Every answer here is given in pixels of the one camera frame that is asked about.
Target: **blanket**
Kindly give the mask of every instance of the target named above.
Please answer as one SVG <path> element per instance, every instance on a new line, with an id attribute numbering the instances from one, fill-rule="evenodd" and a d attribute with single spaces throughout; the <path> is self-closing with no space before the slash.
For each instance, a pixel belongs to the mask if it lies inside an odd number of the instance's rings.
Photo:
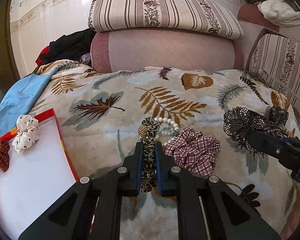
<path id="1" fill-rule="evenodd" d="M 183 71 L 146 67 L 100 74 L 73 61 L 57 61 L 38 71 L 52 76 L 30 114 L 54 108 L 65 147 L 78 176 L 100 177 L 134 153 L 138 127 L 147 116 L 172 117 L 220 140 L 213 174 L 240 195 L 280 232 L 300 185 L 277 159 L 237 147 L 223 131 L 223 115 L 241 106 L 264 114 L 267 106 L 289 112 L 289 136 L 300 138 L 300 127 L 284 95 L 255 82 L 239 70 Z M 176 198 L 158 190 L 122 200 L 120 239 L 178 239 Z"/>

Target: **white wall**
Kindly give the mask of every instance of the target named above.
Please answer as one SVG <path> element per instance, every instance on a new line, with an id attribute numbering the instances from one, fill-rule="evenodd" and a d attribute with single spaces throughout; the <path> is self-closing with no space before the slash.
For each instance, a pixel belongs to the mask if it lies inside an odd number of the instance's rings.
<path id="1" fill-rule="evenodd" d="M 88 28 L 91 2 L 92 0 L 11 1 L 11 43 L 21 77 L 35 69 L 35 60 L 50 41 Z M 235 6 L 234 14 L 240 5 Z"/>

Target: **pearl bracelet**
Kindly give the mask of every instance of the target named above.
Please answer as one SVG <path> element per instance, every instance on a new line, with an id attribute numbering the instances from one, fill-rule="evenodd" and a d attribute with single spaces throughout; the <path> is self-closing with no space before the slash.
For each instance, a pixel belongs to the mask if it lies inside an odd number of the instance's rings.
<path id="1" fill-rule="evenodd" d="M 168 143 L 170 143 L 176 136 L 178 136 L 179 133 L 179 126 L 178 124 L 172 120 L 172 119 L 168 119 L 166 117 L 162 118 L 162 117 L 155 117 L 154 118 L 155 121 L 159 122 L 160 125 L 160 129 L 157 133 L 157 135 L 155 136 L 155 138 L 157 139 L 157 141 L 159 140 L 159 136 L 160 135 L 170 135 L 171 139 L 169 139 L 167 142 L 163 142 L 162 145 L 163 147 L 166 147 L 168 145 Z"/>

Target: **pink cushion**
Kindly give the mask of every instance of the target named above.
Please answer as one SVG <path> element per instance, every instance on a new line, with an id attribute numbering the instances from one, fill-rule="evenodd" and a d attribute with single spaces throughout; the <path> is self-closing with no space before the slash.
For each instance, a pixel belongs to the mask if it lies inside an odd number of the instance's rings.
<path id="1" fill-rule="evenodd" d="M 243 69 L 233 41 L 205 33 L 168 28 L 132 28 L 97 33 L 92 67 L 100 73 L 147 66 L 182 70 Z"/>
<path id="2" fill-rule="evenodd" d="M 268 19 L 265 19 L 256 4 L 242 5 L 238 12 L 238 20 L 261 25 L 275 32 L 279 32 L 280 28 L 279 26 L 269 22 Z"/>

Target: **striped pillow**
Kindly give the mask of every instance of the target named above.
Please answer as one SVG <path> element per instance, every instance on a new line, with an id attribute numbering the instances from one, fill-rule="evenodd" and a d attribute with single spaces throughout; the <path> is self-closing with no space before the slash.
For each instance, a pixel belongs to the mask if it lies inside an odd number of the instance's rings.
<path id="1" fill-rule="evenodd" d="M 209 0 L 93 0 L 89 27 L 102 32 L 133 27 L 167 27 L 243 39 L 225 7 Z"/>
<path id="2" fill-rule="evenodd" d="M 274 90 L 284 94 L 300 114 L 300 43 L 283 36 L 264 35 L 253 51 L 249 70 L 258 72 Z M 273 96 L 277 101 L 285 101 L 278 94 Z"/>

